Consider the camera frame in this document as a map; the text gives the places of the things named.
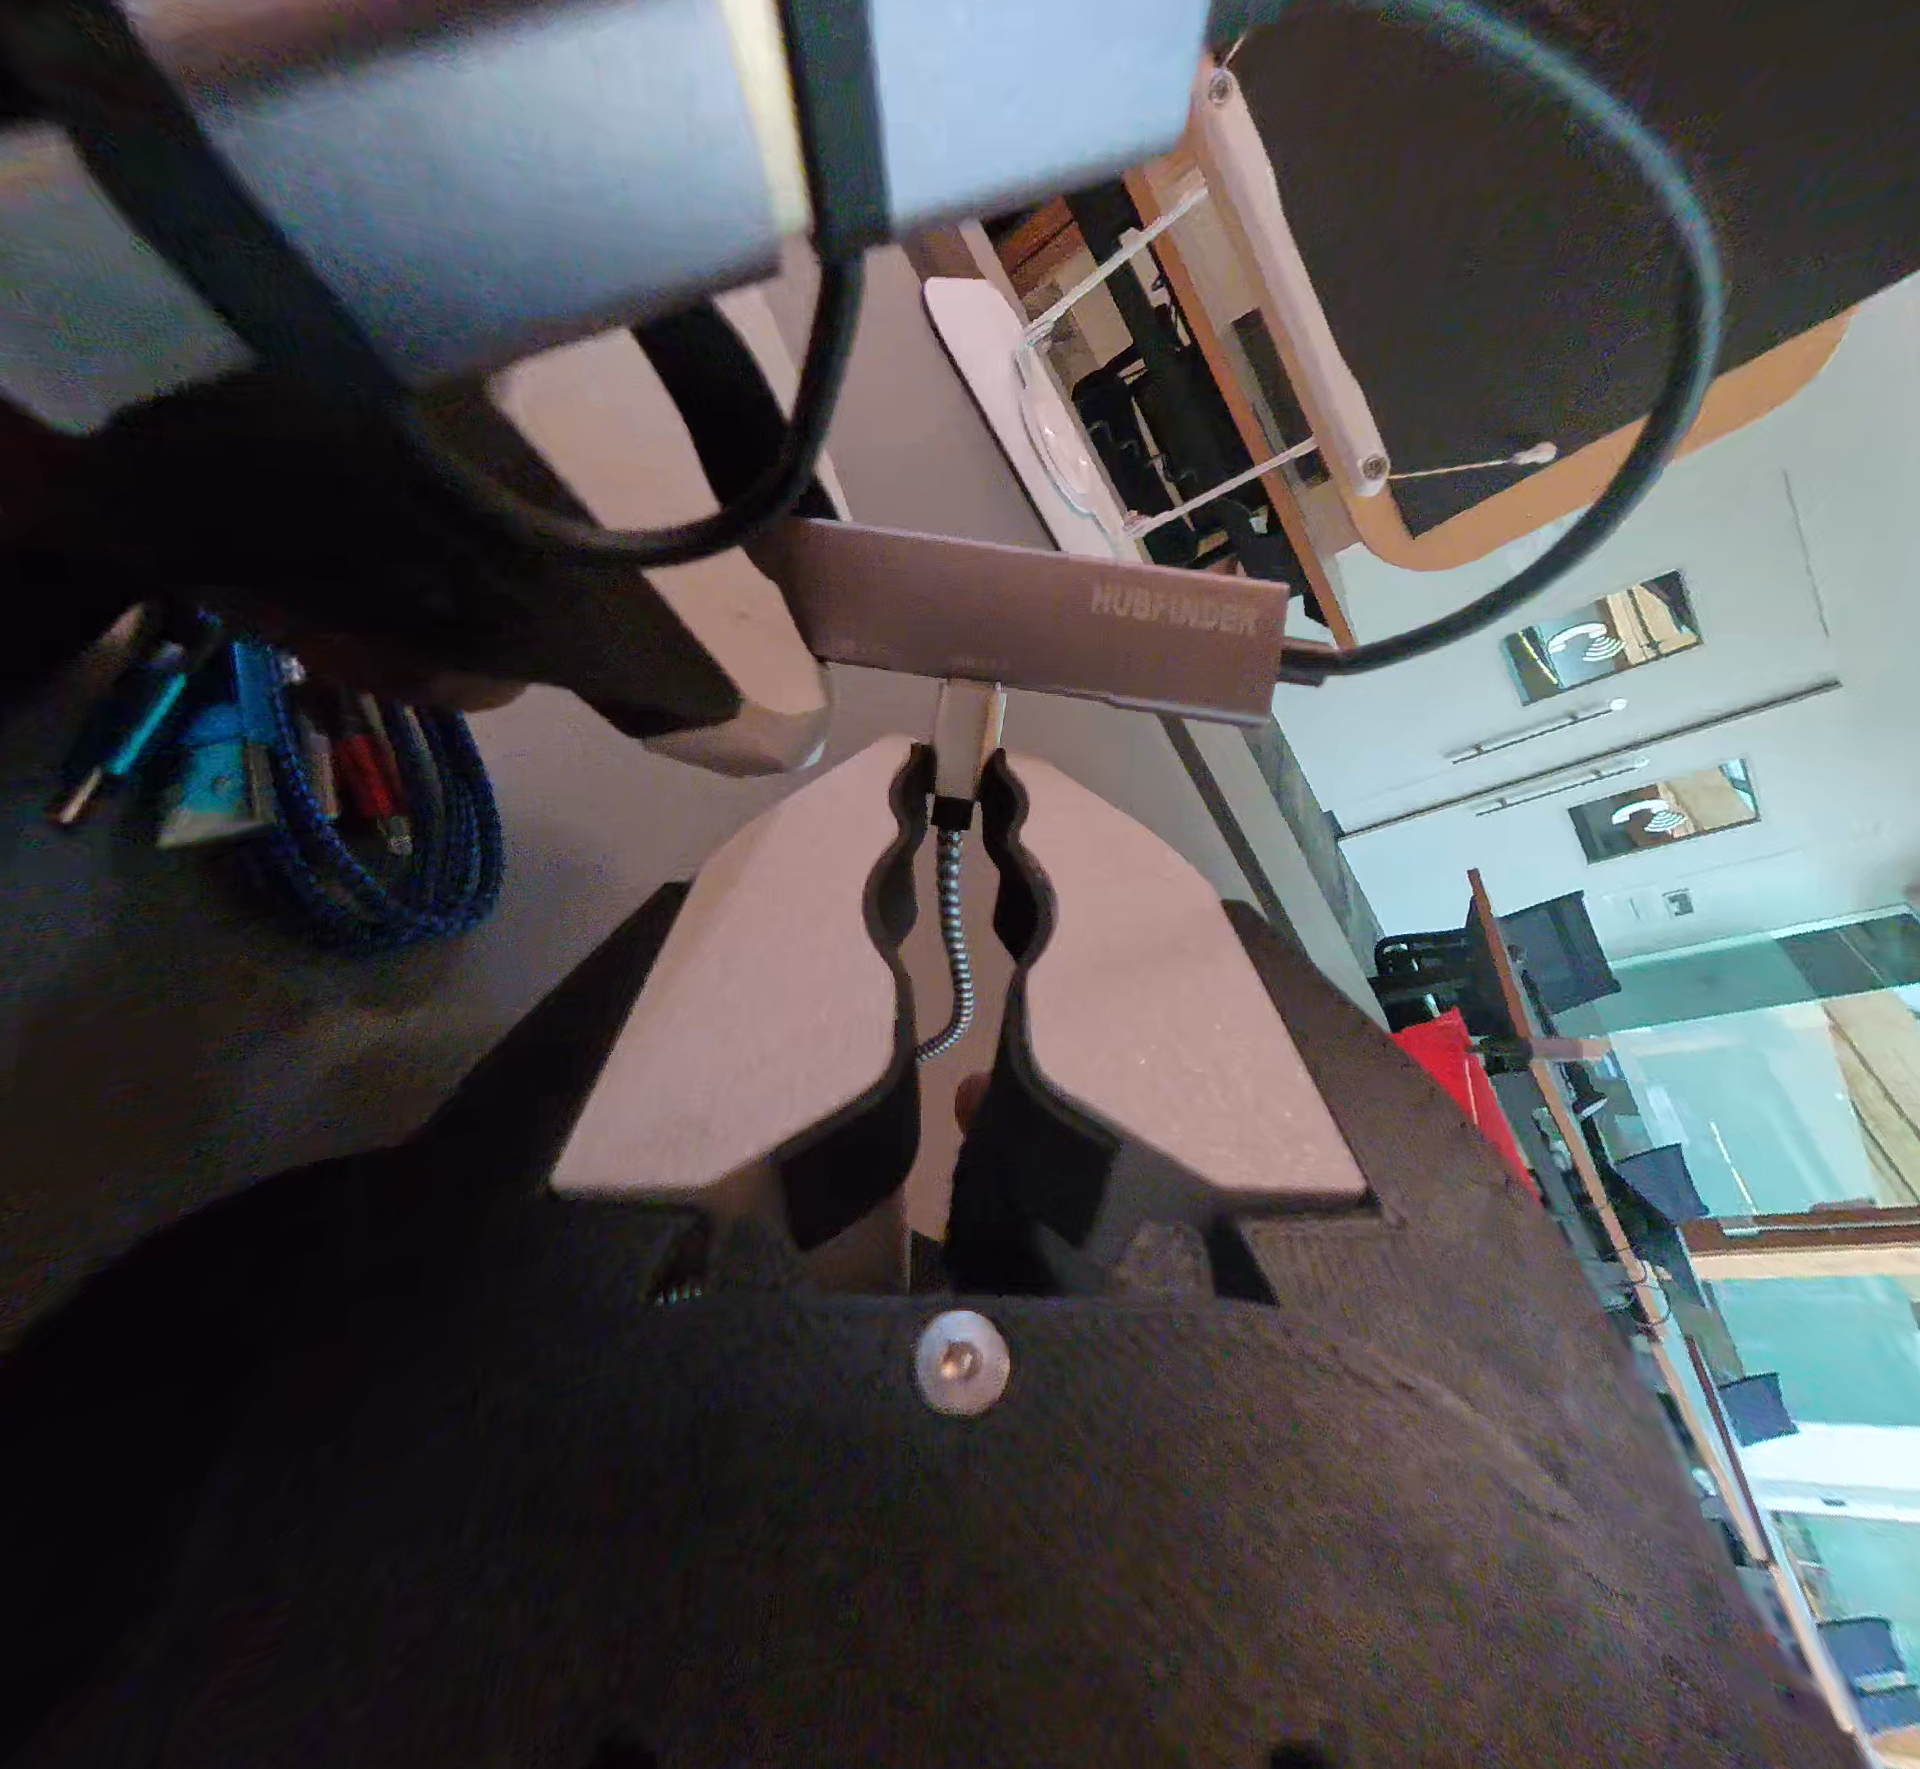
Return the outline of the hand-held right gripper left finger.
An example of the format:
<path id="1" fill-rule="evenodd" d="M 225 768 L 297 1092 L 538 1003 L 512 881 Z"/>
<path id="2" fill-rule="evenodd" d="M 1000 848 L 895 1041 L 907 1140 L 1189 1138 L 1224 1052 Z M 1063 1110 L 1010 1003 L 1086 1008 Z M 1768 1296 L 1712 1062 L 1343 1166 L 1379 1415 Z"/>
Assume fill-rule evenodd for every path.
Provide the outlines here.
<path id="1" fill-rule="evenodd" d="M 799 1253 L 902 1227 L 922 1150 L 924 748 L 881 736 L 693 880 L 554 1164 L 575 1200 L 763 1223 Z"/>

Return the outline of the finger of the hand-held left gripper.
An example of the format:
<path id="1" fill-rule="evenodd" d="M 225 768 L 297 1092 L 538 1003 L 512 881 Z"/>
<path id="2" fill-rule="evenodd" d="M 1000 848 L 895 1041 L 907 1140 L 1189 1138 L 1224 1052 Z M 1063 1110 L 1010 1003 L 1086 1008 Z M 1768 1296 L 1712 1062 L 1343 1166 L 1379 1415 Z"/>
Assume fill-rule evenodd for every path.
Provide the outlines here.
<path id="1" fill-rule="evenodd" d="M 495 380 L 495 405 L 611 530 L 665 530 L 716 509 L 680 410 L 634 336 L 605 333 Z M 730 723 L 655 729 L 661 759 L 717 775 L 810 769 L 831 745 L 831 680 L 780 586 L 744 551 L 645 578 L 740 693 Z"/>

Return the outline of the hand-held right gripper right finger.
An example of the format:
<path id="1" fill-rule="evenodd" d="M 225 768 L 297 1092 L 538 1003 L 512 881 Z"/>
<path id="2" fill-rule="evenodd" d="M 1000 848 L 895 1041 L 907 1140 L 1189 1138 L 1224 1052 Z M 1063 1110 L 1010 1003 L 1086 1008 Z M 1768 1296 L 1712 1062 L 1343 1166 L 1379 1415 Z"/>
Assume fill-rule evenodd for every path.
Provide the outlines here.
<path id="1" fill-rule="evenodd" d="M 1237 930 L 1247 907 L 1041 759 L 997 752 L 983 833 L 1014 963 L 963 1131 L 964 1292 L 1271 1292 L 1252 1223 L 1372 1190 Z"/>

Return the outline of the red plastic bin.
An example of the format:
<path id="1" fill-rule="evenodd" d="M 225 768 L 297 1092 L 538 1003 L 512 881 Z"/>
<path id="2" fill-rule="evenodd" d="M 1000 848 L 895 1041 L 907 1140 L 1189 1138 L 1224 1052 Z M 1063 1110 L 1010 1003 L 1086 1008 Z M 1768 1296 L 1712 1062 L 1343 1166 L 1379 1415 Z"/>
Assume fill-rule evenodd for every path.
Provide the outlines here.
<path id="1" fill-rule="evenodd" d="M 1541 1200 L 1538 1180 L 1524 1150 L 1501 1110 L 1492 1077 L 1475 1052 L 1475 1038 L 1462 1012 L 1405 1025 L 1393 1031 L 1406 1061 L 1425 1068 L 1433 1082 L 1465 1111 L 1468 1124 L 1488 1140 L 1504 1166 Z"/>

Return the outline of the grey usb hub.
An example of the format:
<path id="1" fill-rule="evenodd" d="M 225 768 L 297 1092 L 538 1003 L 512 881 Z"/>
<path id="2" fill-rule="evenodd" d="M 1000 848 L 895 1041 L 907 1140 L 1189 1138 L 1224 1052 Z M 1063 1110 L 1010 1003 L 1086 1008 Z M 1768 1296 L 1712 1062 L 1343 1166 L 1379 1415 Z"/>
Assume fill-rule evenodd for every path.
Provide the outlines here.
<path id="1" fill-rule="evenodd" d="M 819 660 L 1252 726 L 1290 593 L 1140 560 L 787 521 L 757 563 Z"/>

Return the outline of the black office chair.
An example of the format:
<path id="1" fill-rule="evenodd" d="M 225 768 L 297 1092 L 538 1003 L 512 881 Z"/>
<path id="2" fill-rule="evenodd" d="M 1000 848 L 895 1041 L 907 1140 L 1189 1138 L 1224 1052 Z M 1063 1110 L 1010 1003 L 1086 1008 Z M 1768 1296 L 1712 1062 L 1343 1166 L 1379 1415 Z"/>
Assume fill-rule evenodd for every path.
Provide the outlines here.
<path id="1" fill-rule="evenodd" d="M 1618 995 L 1584 894 L 1561 894 L 1501 917 L 1501 942 L 1535 1008 L 1554 1021 Z"/>

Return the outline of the white board stand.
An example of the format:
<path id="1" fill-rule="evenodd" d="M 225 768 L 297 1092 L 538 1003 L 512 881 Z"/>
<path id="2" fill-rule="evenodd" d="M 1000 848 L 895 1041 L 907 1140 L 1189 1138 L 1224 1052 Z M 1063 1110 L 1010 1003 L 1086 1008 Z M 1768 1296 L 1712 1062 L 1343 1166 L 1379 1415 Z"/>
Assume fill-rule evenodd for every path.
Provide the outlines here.
<path id="1" fill-rule="evenodd" d="M 1099 196 L 1119 217 L 1052 201 L 987 275 L 924 281 L 948 360 L 1063 551 L 1248 565 L 1235 537 L 1265 509 L 1343 634 L 1327 563 L 1396 468 L 1227 59 L 1184 142 Z"/>

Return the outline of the long wooden office desk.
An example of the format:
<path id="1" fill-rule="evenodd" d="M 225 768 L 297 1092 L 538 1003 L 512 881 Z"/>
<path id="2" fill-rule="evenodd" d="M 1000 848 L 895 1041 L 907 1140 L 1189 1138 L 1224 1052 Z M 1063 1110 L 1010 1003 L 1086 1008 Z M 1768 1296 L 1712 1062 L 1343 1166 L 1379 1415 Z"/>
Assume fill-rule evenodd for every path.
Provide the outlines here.
<path id="1" fill-rule="evenodd" d="M 1684 1335 L 1673 1301 L 1663 1286 L 1656 1270 L 1634 1248 L 1627 1227 L 1618 1222 L 1615 1194 L 1604 1180 L 1607 1173 L 1597 1160 L 1597 1143 L 1584 1118 L 1572 1110 L 1572 1085 L 1564 1067 L 1584 1061 L 1580 1045 L 1564 1045 L 1554 1029 L 1541 1022 L 1541 1012 L 1529 1003 L 1519 960 L 1508 949 L 1495 899 L 1489 896 L 1482 870 L 1468 870 L 1472 899 L 1472 936 L 1485 949 L 1488 965 L 1501 992 L 1504 1031 L 1524 1054 L 1524 1072 L 1541 1092 L 1541 1107 L 1551 1114 L 1558 1150 L 1570 1160 L 1580 1180 L 1580 1200 L 1594 1213 L 1604 1250 L 1630 1296 L 1634 1326 L 1653 1362 L 1656 1380 L 1676 1410 L 1676 1433 L 1683 1433 L 1709 1483 L 1720 1497 L 1725 1516 L 1743 1545 L 1752 1568 L 1759 1568 L 1779 1592 L 1795 1581 L 1785 1555 L 1759 1512 L 1745 1473 L 1740 1469 L 1736 1441 L 1720 1404 L 1712 1374 L 1702 1371 L 1693 1342 Z"/>

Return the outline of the white door with window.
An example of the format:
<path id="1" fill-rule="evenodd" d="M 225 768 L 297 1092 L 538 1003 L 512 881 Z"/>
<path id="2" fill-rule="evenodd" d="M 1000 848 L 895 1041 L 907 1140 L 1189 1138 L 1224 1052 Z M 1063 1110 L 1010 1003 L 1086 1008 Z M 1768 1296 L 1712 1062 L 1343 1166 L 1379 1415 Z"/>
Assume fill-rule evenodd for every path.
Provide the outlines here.
<path id="1" fill-rule="evenodd" d="M 1667 474 L 1564 584 L 1508 620 L 1323 702 L 1427 723 L 1433 751 L 1610 702 L 1670 726 L 1835 679 L 1826 601 L 1783 468 Z"/>
<path id="2" fill-rule="evenodd" d="M 1366 894 L 1409 907 L 1479 870 L 1508 901 L 1582 887 L 1805 901 L 1898 899 L 1918 873 L 1918 722 L 1855 693 L 1809 696 L 1696 736 L 1604 752 L 1343 843 Z"/>

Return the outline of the black board with wooden rim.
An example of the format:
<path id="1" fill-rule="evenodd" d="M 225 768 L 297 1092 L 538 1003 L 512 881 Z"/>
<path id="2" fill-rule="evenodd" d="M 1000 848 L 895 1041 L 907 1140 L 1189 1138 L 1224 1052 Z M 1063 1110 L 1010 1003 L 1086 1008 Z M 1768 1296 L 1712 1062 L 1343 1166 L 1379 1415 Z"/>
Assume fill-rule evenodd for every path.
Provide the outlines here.
<path id="1" fill-rule="evenodd" d="M 1725 255 L 1720 395 L 1690 448 L 1805 390 L 1841 321 L 1918 273 L 1918 0 L 1561 0 L 1667 138 Z M 1673 260 L 1643 186 L 1509 80 L 1360 8 L 1252 36 L 1235 74 L 1340 357 L 1402 472 L 1353 501 L 1439 576 L 1597 498 L 1663 373 Z"/>

